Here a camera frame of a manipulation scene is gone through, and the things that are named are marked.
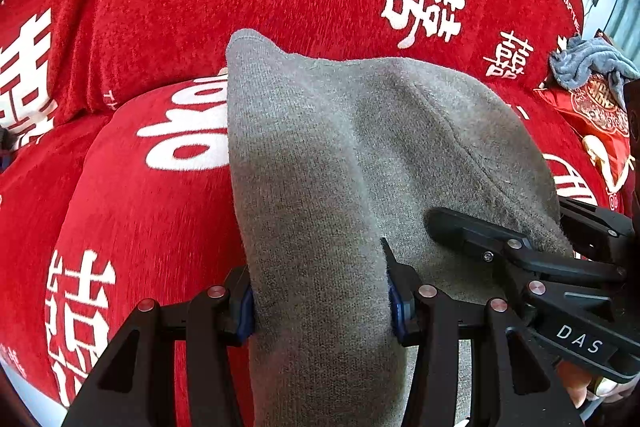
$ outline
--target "metal screw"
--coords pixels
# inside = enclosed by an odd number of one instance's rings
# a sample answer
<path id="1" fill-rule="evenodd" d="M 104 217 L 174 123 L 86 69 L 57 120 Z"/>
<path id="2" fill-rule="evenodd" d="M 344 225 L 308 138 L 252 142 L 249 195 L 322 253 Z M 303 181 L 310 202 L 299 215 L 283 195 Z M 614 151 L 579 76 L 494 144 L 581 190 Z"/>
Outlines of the metal screw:
<path id="1" fill-rule="evenodd" d="M 529 283 L 529 290 L 536 295 L 544 295 L 546 292 L 546 286 L 540 281 L 531 281 Z"/>
<path id="2" fill-rule="evenodd" d="M 207 295 L 212 299 L 220 299 L 226 294 L 226 288 L 224 286 L 212 286 L 207 290 Z"/>
<path id="3" fill-rule="evenodd" d="M 141 312 L 149 312 L 154 308 L 155 305 L 156 301 L 154 301 L 153 299 L 142 299 L 142 301 L 138 303 L 138 309 Z"/>
<path id="4" fill-rule="evenodd" d="M 423 284 L 418 288 L 418 293 L 423 297 L 430 299 L 438 294 L 438 290 L 430 284 Z"/>
<path id="5" fill-rule="evenodd" d="M 509 305 L 504 299 L 491 299 L 491 308 L 496 312 L 505 312 L 508 307 Z"/>

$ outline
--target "gray towel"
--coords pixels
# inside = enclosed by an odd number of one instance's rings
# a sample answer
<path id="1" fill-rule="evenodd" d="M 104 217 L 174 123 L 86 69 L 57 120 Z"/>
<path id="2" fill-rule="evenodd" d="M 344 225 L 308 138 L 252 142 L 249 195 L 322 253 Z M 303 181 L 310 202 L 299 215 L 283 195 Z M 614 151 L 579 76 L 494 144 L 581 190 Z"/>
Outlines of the gray towel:
<path id="1" fill-rule="evenodd" d="M 252 30 L 232 36 L 226 60 L 255 425 L 399 426 L 415 350 L 392 333 L 380 237 L 454 298 L 501 295 L 488 266 L 430 239 L 424 213 L 448 206 L 571 255 L 545 160 L 513 111 L 457 71 L 306 58 Z"/>
<path id="2" fill-rule="evenodd" d="M 640 78 L 640 72 L 633 62 L 601 37 L 588 41 L 583 41 L 580 35 L 571 37 L 566 50 L 549 55 L 549 66 L 558 85 L 564 89 L 583 86 L 592 71 L 606 74 L 609 90 L 624 110 L 622 89 L 627 82 Z"/>

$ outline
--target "white chinese character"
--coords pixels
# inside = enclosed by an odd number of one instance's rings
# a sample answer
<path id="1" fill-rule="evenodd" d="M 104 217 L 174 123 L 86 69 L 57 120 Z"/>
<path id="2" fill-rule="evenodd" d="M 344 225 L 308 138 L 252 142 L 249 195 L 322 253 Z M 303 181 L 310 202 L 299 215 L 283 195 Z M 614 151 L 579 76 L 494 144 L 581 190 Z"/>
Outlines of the white chinese character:
<path id="1" fill-rule="evenodd" d="M 58 304 L 56 303 L 56 297 L 52 295 L 50 299 L 45 299 L 44 304 L 49 308 L 49 322 L 45 321 L 44 323 L 45 334 L 47 337 L 47 353 L 49 353 L 49 356 L 52 359 L 62 364 L 66 364 L 65 355 L 62 353 L 60 346 L 58 346 L 57 353 L 54 353 L 51 350 L 51 339 L 58 334 L 58 326 L 56 325 Z"/>
<path id="2" fill-rule="evenodd" d="M 445 42 L 449 42 L 452 35 L 460 33 L 461 25 L 459 22 L 455 22 L 453 12 L 463 9 L 465 0 L 433 0 L 436 4 L 429 4 L 428 6 L 425 6 L 427 0 L 399 0 L 402 2 L 400 12 L 394 10 L 395 1 L 397 0 L 386 0 L 385 9 L 381 14 L 382 17 L 388 19 L 393 29 L 402 30 L 406 28 L 409 23 L 409 15 L 413 15 L 415 18 L 409 34 L 398 42 L 399 49 L 409 48 L 414 44 L 415 33 L 420 22 L 425 29 L 427 37 L 437 33 L 439 37 L 444 36 Z M 451 17 L 449 19 L 447 19 L 447 10 L 438 5 L 440 3 L 450 7 Z"/>
<path id="3" fill-rule="evenodd" d="M 48 60 L 38 64 L 51 45 L 50 32 L 41 36 L 50 24 L 48 9 L 25 22 L 7 49 L 0 48 L 0 126 L 17 136 L 15 148 L 53 128 L 50 115 L 58 105 L 47 92 Z"/>
<path id="4" fill-rule="evenodd" d="M 482 57 L 491 63 L 485 76 L 516 78 L 517 75 L 524 74 L 527 57 L 529 57 L 529 52 L 533 51 L 533 47 L 529 44 L 529 39 L 521 41 L 513 35 L 513 31 L 511 33 L 500 32 L 500 36 L 503 40 L 495 48 L 495 58 Z M 519 49 L 516 49 L 514 42 L 520 45 Z"/>
<path id="5" fill-rule="evenodd" d="M 58 257 L 58 251 L 54 251 L 53 257 L 49 264 L 49 274 L 47 276 L 47 290 L 53 294 L 58 293 L 58 277 L 69 277 L 78 279 L 78 291 L 76 293 L 65 292 L 65 298 L 68 301 L 75 301 L 84 305 L 108 309 L 109 302 L 104 292 L 104 284 L 115 284 L 116 274 L 111 263 L 108 262 L 102 273 L 94 273 L 94 263 L 97 260 L 97 253 L 93 250 L 85 250 L 82 255 L 82 261 L 79 271 L 69 269 L 63 270 L 62 257 Z M 92 298 L 92 283 L 100 283 L 100 287 L 95 299 Z M 45 330 L 47 336 L 47 352 L 54 360 L 51 369 L 58 382 L 60 390 L 60 401 L 66 407 L 69 406 L 68 390 L 66 388 L 67 374 L 65 369 L 69 369 L 74 373 L 74 389 L 75 393 L 82 386 L 84 378 L 94 367 L 98 357 L 105 350 L 108 343 L 109 325 L 104 320 L 99 311 L 95 311 L 93 316 L 85 316 L 74 312 L 68 302 L 64 302 L 64 344 L 70 353 L 75 353 L 78 363 L 74 365 L 70 361 L 70 355 L 60 349 L 60 343 L 57 346 L 57 352 L 52 351 L 52 340 L 58 334 L 56 319 L 58 315 L 58 302 L 56 296 L 51 295 L 49 299 L 45 299 L 45 306 L 49 308 L 48 320 L 45 321 Z M 93 331 L 91 341 L 82 336 L 78 337 L 76 331 L 76 323 L 87 325 Z"/>
<path id="6" fill-rule="evenodd" d="M 93 250 L 84 250 L 82 254 L 82 263 L 79 272 L 65 269 L 65 275 L 69 277 L 75 277 L 78 279 L 78 293 L 73 294 L 65 292 L 65 297 L 70 301 L 80 302 L 82 304 L 88 304 L 89 306 L 97 306 L 98 308 L 107 309 L 109 303 L 104 293 L 104 287 L 100 286 L 97 298 L 91 298 L 91 283 L 101 282 L 105 284 L 115 284 L 116 273 L 111 266 L 111 261 L 107 262 L 107 266 L 100 274 L 94 274 L 94 262 L 98 259 L 98 254 Z"/>
<path id="7" fill-rule="evenodd" d="M 58 258 L 58 250 L 53 251 L 51 263 L 49 263 L 49 274 L 47 275 L 47 290 L 56 293 L 58 291 L 58 279 L 55 275 L 62 275 L 62 256 Z"/>
<path id="8" fill-rule="evenodd" d="M 56 381 L 58 383 L 58 392 L 60 393 L 60 402 L 65 407 L 69 407 L 71 404 L 69 403 L 69 395 L 66 393 L 66 375 L 65 370 L 60 365 L 58 361 L 54 362 L 51 366 L 53 370 L 53 374 L 56 377 Z"/>
<path id="9" fill-rule="evenodd" d="M 84 343 L 76 338 L 76 322 L 84 323 L 91 326 L 94 331 L 93 344 Z M 71 369 L 80 377 L 86 378 L 87 373 L 94 367 L 95 363 L 102 352 L 106 349 L 108 343 L 109 325 L 102 317 L 99 311 L 94 313 L 93 317 L 85 317 L 71 311 L 69 304 L 65 302 L 65 343 L 66 349 L 78 356 L 80 367 L 73 366 L 70 362 L 66 363 L 66 367 Z M 86 363 L 82 349 L 89 352 L 90 365 Z"/>
<path id="10" fill-rule="evenodd" d="M 554 156 L 552 154 L 543 154 L 545 160 L 551 164 L 551 162 L 559 163 L 562 168 L 562 174 L 558 176 L 554 175 L 554 183 L 556 184 L 556 192 L 558 196 L 564 196 L 566 198 L 572 198 L 574 200 L 583 201 L 584 203 L 598 204 L 596 196 L 580 176 L 580 172 L 574 169 L 569 163 L 562 158 Z"/>
<path id="11" fill-rule="evenodd" d="M 228 71 L 222 68 L 217 76 L 196 78 L 194 86 L 185 87 L 171 97 L 177 105 L 226 102 L 226 80 Z M 148 125 L 136 134 L 146 136 L 166 136 L 191 131 L 162 140 L 146 155 L 146 164 L 152 169 L 165 171 L 203 171 L 228 165 L 229 152 L 226 134 L 214 131 L 226 129 L 226 103 L 206 110 L 169 109 L 168 121 Z M 175 156 L 178 149 L 189 146 L 204 148 L 200 153 L 187 158 Z"/>

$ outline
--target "hand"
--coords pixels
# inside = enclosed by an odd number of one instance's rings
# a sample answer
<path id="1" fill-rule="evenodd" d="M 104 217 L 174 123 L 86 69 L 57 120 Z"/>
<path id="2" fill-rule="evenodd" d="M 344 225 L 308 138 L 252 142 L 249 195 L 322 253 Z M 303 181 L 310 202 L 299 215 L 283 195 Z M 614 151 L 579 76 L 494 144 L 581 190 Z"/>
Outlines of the hand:
<path id="1" fill-rule="evenodd" d="M 587 386 L 591 383 L 590 373 L 566 360 L 561 360 L 556 366 L 558 377 L 571 397 L 576 409 L 580 407 L 587 398 Z"/>

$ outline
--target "das logo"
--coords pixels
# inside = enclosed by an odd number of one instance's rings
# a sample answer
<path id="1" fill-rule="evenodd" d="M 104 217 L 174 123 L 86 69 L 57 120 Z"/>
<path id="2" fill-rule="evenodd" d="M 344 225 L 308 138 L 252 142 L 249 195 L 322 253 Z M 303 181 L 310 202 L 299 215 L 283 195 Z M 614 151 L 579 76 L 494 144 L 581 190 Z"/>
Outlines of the das logo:
<path id="1" fill-rule="evenodd" d="M 579 335 L 578 333 L 574 333 L 574 330 L 571 326 L 567 326 L 566 324 L 562 325 L 560 331 L 556 333 L 556 338 L 562 339 L 564 341 L 570 341 L 571 348 L 574 346 L 581 347 L 582 349 L 586 349 L 589 353 L 597 353 L 602 345 L 602 341 L 598 341 L 595 339 L 587 340 L 587 334 L 583 333 Z"/>

